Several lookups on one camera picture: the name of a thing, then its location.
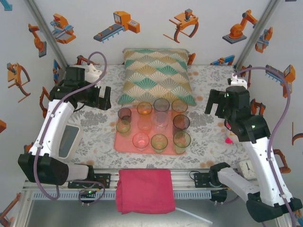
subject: pillow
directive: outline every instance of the pillow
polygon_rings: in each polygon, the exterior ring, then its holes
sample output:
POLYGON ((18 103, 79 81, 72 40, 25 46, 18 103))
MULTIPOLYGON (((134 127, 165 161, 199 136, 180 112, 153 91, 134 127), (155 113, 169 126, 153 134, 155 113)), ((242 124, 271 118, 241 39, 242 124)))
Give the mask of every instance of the pillow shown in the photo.
POLYGON ((183 99, 196 105, 187 76, 188 52, 184 49, 126 49, 125 84, 119 104, 170 103, 183 99))

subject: small white clock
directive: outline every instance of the small white clock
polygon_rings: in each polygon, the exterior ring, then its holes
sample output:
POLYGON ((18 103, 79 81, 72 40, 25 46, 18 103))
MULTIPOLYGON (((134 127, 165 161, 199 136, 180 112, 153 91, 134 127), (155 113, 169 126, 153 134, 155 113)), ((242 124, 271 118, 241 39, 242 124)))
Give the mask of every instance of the small white clock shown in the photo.
POLYGON ((237 164, 238 170, 243 174, 243 177, 247 180, 256 179, 256 173, 252 167, 250 160, 241 161, 237 164))

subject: pink towel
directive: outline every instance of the pink towel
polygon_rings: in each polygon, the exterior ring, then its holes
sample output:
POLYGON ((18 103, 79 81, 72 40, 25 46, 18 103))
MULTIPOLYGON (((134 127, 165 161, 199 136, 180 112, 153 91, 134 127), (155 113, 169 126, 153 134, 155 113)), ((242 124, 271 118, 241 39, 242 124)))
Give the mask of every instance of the pink towel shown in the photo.
POLYGON ((167 214, 175 210, 170 170, 123 169, 116 190, 116 204, 122 214, 167 214))

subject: wall decal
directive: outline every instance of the wall decal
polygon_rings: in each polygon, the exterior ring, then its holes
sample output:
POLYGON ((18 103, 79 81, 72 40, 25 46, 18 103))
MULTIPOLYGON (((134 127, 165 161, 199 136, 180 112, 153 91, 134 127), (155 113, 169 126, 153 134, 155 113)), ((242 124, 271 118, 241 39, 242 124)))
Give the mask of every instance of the wall decal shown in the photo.
POLYGON ((140 24, 132 20, 131 15, 125 11, 114 12, 114 20, 115 23, 112 26, 96 34, 94 39, 104 43, 106 39, 109 40, 109 37, 114 37, 115 34, 119 34, 121 31, 140 32, 140 24))
POLYGON ((0 0, 1 4, 4 6, 4 11, 12 11, 13 5, 9 4, 7 0, 0 0))
POLYGON ((292 145, 298 138, 303 138, 303 133, 298 133, 294 135, 294 123, 292 122, 292 145))
MULTIPOLYGON (((251 67, 252 67, 251 65, 249 65, 248 67, 242 66, 241 70, 251 68, 251 67)), ((245 76, 246 76, 246 72, 241 73, 241 77, 245 77, 245 76)), ((248 71, 247 88, 250 88, 250 86, 251 86, 250 79, 251 79, 251 70, 248 71)))
POLYGON ((54 28, 52 34, 57 42, 68 44, 76 38, 73 30, 74 27, 69 25, 67 19, 60 14, 55 13, 53 15, 53 21, 50 24, 54 28))
POLYGON ((54 59, 53 60, 53 80, 55 84, 59 83, 59 69, 61 69, 59 63, 54 59))
POLYGON ((180 32, 184 35, 187 35, 189 38, 191 38, 195 35, 195 33, 197 32, 198 27, 199 27, 199 22, 198 22, 199 18, 193 14, 193 11, 191 9, 185 10, 184 13, 180 13, 180 14, 176 15, 174 18, 179 21, 179 22, 175 22, 175 21, 169 19, 170 22, 174 23, 177 26, 175 34, 174 34, 174 38, 171 38, 170 36, 163 34, 165 37, 167 37, 179 44, 180 42, 178 41, 178 35, 180 32), (190 34, 186 34, 185 32, 182 31, 190 25, 195 26, 194 30, 190 34))
POLYGON ((46 41, 42 42, 36 31, 40 31, 38 26, 31 26, 28 24, 28 30, 34 35, 34 44, 38 49, 39 58, 46 56, 46 41))
MULTIPOLYGON (((277 73, 279 73, 281 76, 283 76, 284 79, 287 81, 290 93, 293 92, 293 81, 295 80, 295 70, 294 70, 294 67, 292 65, 289 65, 286 68, 286 70, 284 70, 284 72, 281 72, 280 70, 277 70, 277 69, 273 68, 270 65, 266 65, 266 68, 275 70, 277 73)), ((276 82, 280 82, 280 85, 283 87, 283 97, 287 98, 286 88, 284 87, 284 84, 282 83, 282 80, 280 80, 278 77, 276 77, 275 75, 271 74, 268 71, 266 71, 266 74, 269 75, 269 77, 272 77, 272 79, 275 79, 276 82)))
POLYGON ((6 123, 0 120, 0 133, 6 129, 6 123))
POLYGON ((233 60, 235 59, 235 55, 228 56, 226 58, 220 58, 216 61, 210 63, 211 65, 232 65, 233 60))
POLYGON ((49 100, 49 94, 46 90, 45 87, 42 87, 42 93, 41 93, 41 96, 39 98, 39 105, 40 105, 40 108, 42 110, 42 115, 43 117, 45 118, 46 115, 47 115, 47 109, 43 106, 43 99, 44 99, 44 96, 49 100))
POLYGON ((255 45, 256 51, 263 53, 264 49, 268 47, 272 35, 273 35, 273 27, 270 27, 269 29, 265 29, 255 45))
POLYGON ((234 26, 232 26, 231 28, 231 32, 225 36, 222 37, 222 39, 224 39, 225 41, 229 42, 230 44, 235 44, 237 42, 240 42, 244 39, 246 39, 247 37, 243 34, 243 30, 245 29, 245 26, 247 24, 247 22, 249 21, 250 23, 253 24, 253 28, 255 28, 258 20, 255 19, 252 15, 251 15, 251 10, 247 10, 245 13, 242 14, 242 21, 240 24, 235 24, 234 26))
MULTIPOLYGON (((87 63, 87 58, 84 58, 82 55, 77 56, 77 63, 75 65, 82 65, 83 62, 87 63)), ((99 65, 99 63, 95 63, 93 61, 90 61, 91 64, 93 65, 99 65)))
POLYGON ((265 111, 266 106, 263 103, 257 103, 256 99, 254 98, 251 102, 250 102, 250 109, 251 109, 251 113, 253 115, 257 114, 257 108, 259 108, 259 113, 258 115, 263 116, 263 113, 265 111))
POLYGON ((281 161, 283 163, 283 167, 279 167, 280 173, 282 173, 282 174, 290 173, 292 170, 288 167, 288 164, 286 162, 285 155, 283 154, 283 152, 279 149, 273 149, 273 152, 274 152, 274 155, 280 156, 281 161))
POLYGON ((20 99, 18 101, 18 103, 19 103, 26 97, 30 96, 30 93, 27 93, 23 89, 23 86, 25 84, 27 84, 28 82, 30 82, 29 75, 28 75, 27 71, 25 70, 25 68, 22 65, 19 65, 18 63, 16 63, 16 64, 8 63, 7 69, 8 69, 8 82, 14 81, 14 83, 9 85, 8 88, 11 88, 12 86, 16 85, 20 89, 22 94, 25 95, 22 99, 20 99), (27 82, 25 82, 25 83, 22 83, 22 81, 21 81, 21 72, 24 72, 24 74, 27 78, 27 82))

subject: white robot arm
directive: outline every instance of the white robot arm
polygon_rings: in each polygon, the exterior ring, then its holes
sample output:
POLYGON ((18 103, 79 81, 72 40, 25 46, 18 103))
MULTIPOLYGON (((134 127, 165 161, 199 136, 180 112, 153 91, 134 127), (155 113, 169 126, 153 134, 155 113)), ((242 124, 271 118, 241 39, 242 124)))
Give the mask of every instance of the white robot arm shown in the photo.
POLYGON ((59 161, 59 147, 67 121, 77 108, 77 102, 84 102, 85 105, 107 110, 111 107, 110 87, 106 87, 103 98, 99 97, 100 84, 97 83, 89 89, 70 96, 64 102, 61 99, 67 94, 97 81, 100 74, 101 71, 96 70, 93 64, 83 67, 67 67, 65 79, 50 92, 48 112, 40 133, 29 153, 21 154, 18 159, 18 164, 29 181, 36 182, 33 166, 38 149, 40 149, 40 152, 37 162, 37 175, 41 183, 62 185, 66 181, 94 180, 92 166, 66 164, 59 161))
POLYGON ((250 215, 257 222, 272 220, 288 213, 285 202, 292 211, 301 209, 302 203, 289 192, 271 149, 271 162, 284 192, 283 195, 280 194, 267 157, 270 132, 263 116, 251 114, 246 81, 232 77, 228 82, 231 86, 225 92, 210 91, 205 114, 210 114, 214 103, 218 104, 215 115, 225 119, 225 125, 228 123, 231 131, 242 142, 251 159, 259 186, 238 175, 227 163, 211 167, 211 183, 214 186, 225 184, 230 187, 246 202, 250 215))

